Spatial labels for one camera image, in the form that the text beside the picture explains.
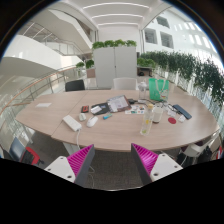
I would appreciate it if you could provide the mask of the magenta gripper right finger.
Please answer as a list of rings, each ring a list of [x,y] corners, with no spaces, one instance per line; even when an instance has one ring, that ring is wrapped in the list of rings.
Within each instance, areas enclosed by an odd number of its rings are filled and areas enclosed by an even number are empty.
[[[182,167],[166,153],[156,154],[135,143],[131,144],[131,154],[144,185],[182,169]]]

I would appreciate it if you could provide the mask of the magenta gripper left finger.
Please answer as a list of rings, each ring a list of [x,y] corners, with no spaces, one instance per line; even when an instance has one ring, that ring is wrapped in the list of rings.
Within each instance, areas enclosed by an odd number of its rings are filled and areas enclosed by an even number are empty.
[[[94,155],[94,145],[89,145],[68,157],[59,156],[45,171],[83,187]]]

